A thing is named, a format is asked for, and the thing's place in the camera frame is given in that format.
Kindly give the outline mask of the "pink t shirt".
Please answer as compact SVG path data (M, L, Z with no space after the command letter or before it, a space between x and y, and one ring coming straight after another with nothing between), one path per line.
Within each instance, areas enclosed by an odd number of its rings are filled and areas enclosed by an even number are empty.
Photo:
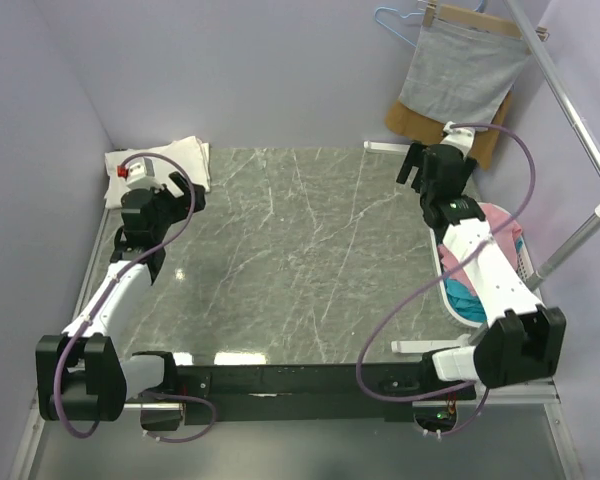
M522 227L494 204L480 202L479 206L483 224L474 219L450 227L450 237L438 245L442 272L448 274L445 290L452 298L481 298L495 291L496 285L514 282L516 276Z

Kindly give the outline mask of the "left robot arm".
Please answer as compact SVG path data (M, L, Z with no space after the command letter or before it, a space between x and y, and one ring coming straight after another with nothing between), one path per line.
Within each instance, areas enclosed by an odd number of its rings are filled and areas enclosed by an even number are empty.
M39 412L76 438L116 420L125 402L148 394L166 402L180 391L174 356L148 351L121 361L115 343L166 258L168 230L186 225L206 206L205 189L178 172L166 187L133 188L122 197L123 224L105 279L85 309L60 334L43 336L35 350Z

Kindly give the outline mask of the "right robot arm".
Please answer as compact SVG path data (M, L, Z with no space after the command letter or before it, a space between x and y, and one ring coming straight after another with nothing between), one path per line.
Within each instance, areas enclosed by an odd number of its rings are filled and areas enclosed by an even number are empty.
M562 311L545 307L502 252L483 205L464 194L475 164L455 146L415 143L397 177L419 194L425 223L462 266L486 314L476 344L429 353L432 366L418 378L432 399L454 381L499 388L553 376L566 330Z

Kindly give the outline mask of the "folded white t shirt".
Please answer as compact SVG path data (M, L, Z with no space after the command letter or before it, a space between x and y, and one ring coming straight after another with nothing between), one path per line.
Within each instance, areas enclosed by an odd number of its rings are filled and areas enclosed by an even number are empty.
M122 196L130 190L127 182L117 176L117 167L129 156L140 152L169 157L186 171L193 184L203 186L206 193L211 192L210 144L202 142L195 136L189 136L153 148L106 153L105 171L108 176L108 187L104 196L106 209L119 209Z

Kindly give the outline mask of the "brown hanging cloth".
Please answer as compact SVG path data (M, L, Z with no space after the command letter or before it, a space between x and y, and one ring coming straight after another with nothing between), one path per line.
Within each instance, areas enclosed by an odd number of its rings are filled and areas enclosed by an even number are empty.
M513 102L513 92L509 91L491 120L477 120L477 123L502 125ZM396 100L385 117L386 127L394 134L426 145L442 140L443 128L448 120L438 122L416 113ZM482 170L488 170L500 136L499 130L475 127L475 138L469 155L474 158Z

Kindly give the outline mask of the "grey hanging cloth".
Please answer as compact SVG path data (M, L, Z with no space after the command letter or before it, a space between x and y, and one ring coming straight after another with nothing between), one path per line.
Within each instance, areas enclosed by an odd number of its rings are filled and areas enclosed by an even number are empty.
M399 101L443 124L489 123L527 60L520 39L435 19L421 28Z

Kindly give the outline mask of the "white perforated laundry basket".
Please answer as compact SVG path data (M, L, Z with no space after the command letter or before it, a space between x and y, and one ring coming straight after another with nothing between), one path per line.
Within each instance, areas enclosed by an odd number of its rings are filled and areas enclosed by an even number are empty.
M500 206L495 204L480 202L479 203L482 210L485 212L487 220L491 226L497 226L500 223L504 222L509 216L510 213L503 209ZM517 275L523 280L526 281L528 277L533 273L533 265L531 263L531 259L528 253L528 249L526 247L526 243L523 237L523 229L518 223L513 223L511 226L508 226L503 232L510 233L512 230L521 230L522 238L523 238L523 246L518 252L518 261L519 266L516 270ZM469 328L477 329L483 323L476 323L468 321L462 317L460 317L449 305L447 295L444 288L444 282L439 283L437 286L438 292L441 294L442 302L449 315L459 324L464 325Z

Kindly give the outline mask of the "teal t shirt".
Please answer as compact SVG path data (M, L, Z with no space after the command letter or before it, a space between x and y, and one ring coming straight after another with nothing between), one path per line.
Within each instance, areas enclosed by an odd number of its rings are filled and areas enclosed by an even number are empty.
M518 252L523 246L522 231L500 232L497 242L512 268L517 270L519 266ZM445 279L444 288L449 305L460 317L476 323L486 321L484 307L463 270L458 270Z

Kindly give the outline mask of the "wooden clip hanger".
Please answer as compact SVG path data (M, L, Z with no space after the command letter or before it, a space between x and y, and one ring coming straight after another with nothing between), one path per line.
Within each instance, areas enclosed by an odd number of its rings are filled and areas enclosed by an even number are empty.
M426 1L423 27L431 27L434 20L457 24L492 34L522 39L522 32L512 21L500 17L480 13L468 8L439 4L437 1Z

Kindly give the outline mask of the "metal clothes rack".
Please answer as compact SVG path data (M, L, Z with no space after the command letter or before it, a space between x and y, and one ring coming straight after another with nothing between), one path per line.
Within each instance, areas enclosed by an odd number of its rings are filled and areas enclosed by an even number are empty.
M566 86L558 74L556 65L542 45L544 30L542 28L537 28L535 33L531 32L531 22L526 14L523 13L522 7L518 2L507 1L505 5L509 13L513 16L512 22L514 22L521 30L522 39L527 46L530 47L531 55L542 71L547 85L600 177L600 147L570 98ZM484 13L483 10L485 7L486 3L482 2L478 9L474 11ZM533 276L524 281L526 287L534 294L538 294L540 285L549 277L549 275L561 266L599 230L600 203L596 206L594 212L588 219L549 257L549 259L538 269L533 270Z

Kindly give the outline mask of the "black base beam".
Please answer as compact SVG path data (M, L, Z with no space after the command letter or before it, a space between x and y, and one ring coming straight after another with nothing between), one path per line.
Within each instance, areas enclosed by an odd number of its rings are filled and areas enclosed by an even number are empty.
M176 380L163 394L209 401L219 422L380 418L408 422L413 403L429 392L434 401L474 400L473 385L443 382L430 360L370 363L362 366L364 384L406 403L378 401L359 387L351 364L177 366Z

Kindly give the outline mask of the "aluminium rail frame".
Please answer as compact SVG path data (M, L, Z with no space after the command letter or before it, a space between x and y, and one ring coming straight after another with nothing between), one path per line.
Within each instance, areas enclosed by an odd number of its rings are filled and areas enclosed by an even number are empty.
M112 212L114 211L107 209L103 211L94 247L92 249L91 256L87 265L87 270L81 285L77 304L74 309L74 314L78 312L78 310L80 310L87 303L85 300L86 293L88 293L88 291L90 292L92 288L91 286L93 284L93 281L91 280L91 277L94 275L93 272L97 263L96 260L100 256L101 245L103 244L103 238L105 236L105 227L107 225L107 222L109 221L109 217ZM455 343L459 343L460 340L463 339L464 337L461 336L454 341L403 341L402 343L404 344L405 348L411 348L413 350L409 351L408 353L417 354L418 352L420 352L419 350L416 352L417 348L422 349L424 348L424 346L429 346L433 348L434 346L440 346L443 344L444 346L446 346L447 344L455 345ZM575 467L573 467L573 465L569 463L575 462L577 464L577 461L573 460L573 458L569 456L571 455L575 458L575 453L574 451L572 451L572 446L567 445L567 443L571 442L571 440L567 442L567 440L564 440L562 438L568 433L562 432L562 430L566 432L566 423L565 425L562 425L560 423L561 421L563 421L563 414L561 413L559 407L553 406L560 405L560 403L561 401L553 380L534 380L527 383L503 387L501 389L492 391L492 393L490 393L489 395L489 398L487 399L486 405L543 406L545 410L545 416L548 418L551 438L553 439L552 441L554 442L554 447L557 451L558 460L560 463L559 470L563 472L566 479L576 479L576 477L581 478L582 474L579 470L580 467L578 467L578 465L575 465ZM174 402L159 403L155 401L149 403L142 403L134 400L131 403L125 404L123 411L138 413L182 413L184 411L183 408L184 407L182 407L182 405ZM27 419L26 427L8 479L30 479L32 475L31 472L35 463L35 458L37 455L37 450L45 430L44 423L45 421L41 418L41 416L38 413L37 394L35 394L30 404L29 416Z

